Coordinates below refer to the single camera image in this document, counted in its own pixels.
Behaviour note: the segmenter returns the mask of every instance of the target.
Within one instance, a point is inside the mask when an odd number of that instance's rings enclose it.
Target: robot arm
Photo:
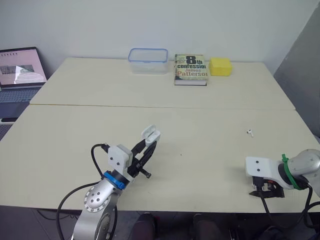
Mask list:
[[[261,182],[268,184],[269,191],[265,191],[264,197],[284,197],[284,189],[305,189],[308,183],[320,197],[320,151],[307,149],[297,156],[288,159],[283,154],[282,161],[274,161],[269,158],[247,157],[246,172],[253,177],[253,185],[259,189]],[[250,193],[257,196],[257,191]]]
[[[160,139],[161,133],[151,125],[142,132],[143,140],[132,150],[123,145],[108,146],[104,148],[108,153],[108,163],[114,170],[106,171],[104,178],[92,186],[84,196],[83,209],[77,220],[73,239],[75,240],[105,240],[110,227],[111,213],[118,198],[126,186],[141,172],[147,178],[151,174],[143,169],[150,159]],[[136,155],[143,152],[141,159]]]

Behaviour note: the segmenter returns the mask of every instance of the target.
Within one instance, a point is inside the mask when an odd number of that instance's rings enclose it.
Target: yellow sponge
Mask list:
[[[229,76],[232,65],[229,58],[211,57],[209,63],[211,76]]]

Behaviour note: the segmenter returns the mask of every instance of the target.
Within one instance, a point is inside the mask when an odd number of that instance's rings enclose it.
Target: blue lid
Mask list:
[[[132,48],[129,62],[141,63],[166,63],[168,61],[168,50],[164,48]]]

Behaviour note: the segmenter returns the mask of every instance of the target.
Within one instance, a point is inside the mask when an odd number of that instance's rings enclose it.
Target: white wall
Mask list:
[[[262,61],[274,73],[319,0],[0,0],[0,49],[126,58],[135,47]]]

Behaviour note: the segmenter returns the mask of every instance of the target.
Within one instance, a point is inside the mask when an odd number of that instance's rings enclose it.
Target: book cover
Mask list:
[[[202,54],[176,54],[174,58],[176,82],[183,80],[208,80],[208,69]]]

